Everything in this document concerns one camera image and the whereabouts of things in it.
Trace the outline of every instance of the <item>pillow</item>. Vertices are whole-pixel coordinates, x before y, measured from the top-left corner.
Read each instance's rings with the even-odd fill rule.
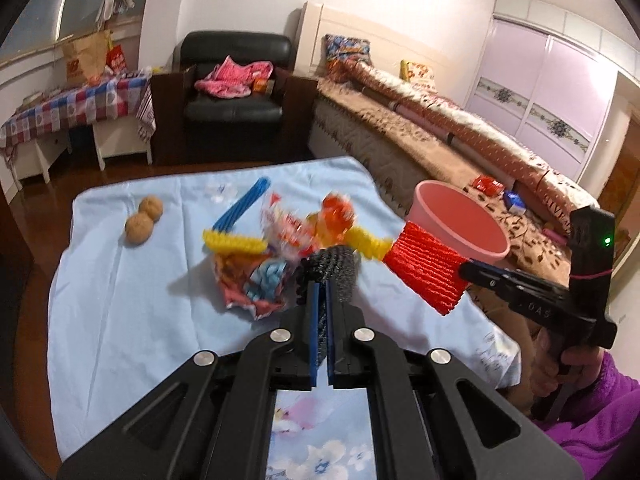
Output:
[[[324,37],[324,44],[326,47],[326,75],[336,83],[346,83],[349,80],[348,72],[344,68],[344,63],[349,60],[364,61],[373,66],[369,40],[327,34]]]
[[[433,68],[429,65],[403,59],[400,62],[400,78],[417,88],[437,92]]]

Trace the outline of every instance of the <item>pink cloth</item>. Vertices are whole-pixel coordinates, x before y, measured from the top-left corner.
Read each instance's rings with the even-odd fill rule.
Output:
[[[251,95],[249,85],[254,79],[268,79],[273,72],[273,63],[270,61],[256,61],[246,66],[238,65],[226,56],[222,65],[215,69],[204,79],[196,81],[195,89],[207,93],[213,97],[234,99]]]

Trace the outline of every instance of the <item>table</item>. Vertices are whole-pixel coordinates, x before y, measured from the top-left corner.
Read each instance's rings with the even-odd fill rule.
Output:
[[[0,151],[12,166],[15,183],[42,174],[68,149],[68,130],[92,124],[100,169],[104,157],[146,153],[151,163],[148,134],[139,135],[135,115],[148,76],[112,78],[95,87],[75,88],[10,117],[0,126]]]
[[[235,352],[278,326],[277,316],[254,321],[245,310],[224,307],[202,241],[203,229],[236,198],[221,200],[219,186],[232,184],[240,196],[261,176],[270,178],[272,189],[300,215],[318,210],[329,192],[338,191],[350,195],[358,224],[377,236],[395,238],[404,225],[351,157],[151,178],[82,193],[74,202],[70,246],[49,299],[51,410],[63,459],[197,351]],[[164,215],[145,244],[129,248],[122,240],[124,221],[151,193],[164,201]],[[235,232],[260,235],[259,217],[256,204]],[[403,348],[421,353],[448,348],[493,386],[520,379],[517,345],[466,296],[442,317],[384,264],[365,261],[353,303],[370,327]],[[278,394],[272,469],[288,461],[290,467],[301,466],[310,454],[350,467],[351,451],[370,446],[364,395],[329,388]]]

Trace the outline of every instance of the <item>light blue tablecloth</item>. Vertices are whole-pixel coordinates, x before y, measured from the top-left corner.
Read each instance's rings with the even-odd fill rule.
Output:
[[[49,298],[51,409],[63,459],[198,350],[235,352],[278,325],[278,316],[254,321],[247,311],[225,309],[202,243],[203,229],[260,176],[268,176],[301,215],[337,191],[350,195],[358,224],[377,236],[397,237],[402,230],[403,220],[349,157],[150,178],[79,195],[71,243]],[[221,194],[219,186],[226,186]],[[124,222],[148,194],[164,201],[164,215],[145,244],[129,248]],[[259,211],[259,204],[252,206],[236,232],[260,235]],[[517,345],[466,296],[441,317],[383,264],[364,262],[353,303],[369,326],[404,348],[447,348],[493,386],[519,381]],[[326,367],[320,373],[319,384],[326,384]],[[373,477],[363,390],[281,392],[277,407],[269,469],[274,478],[306,479],[317,467],[323,479]]]

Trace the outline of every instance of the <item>yellow brush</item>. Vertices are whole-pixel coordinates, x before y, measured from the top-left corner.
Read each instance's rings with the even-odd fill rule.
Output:
[[[209,229],[205,229],[202,238],[209,250],[217,254],[262,254],[267,250],[267,242],[262,238],[232,235]]]
[[[344,243],[369,260],[382,260],[391,250],[391,238],[376,238],[362,227],[354,226],[344,235]]]

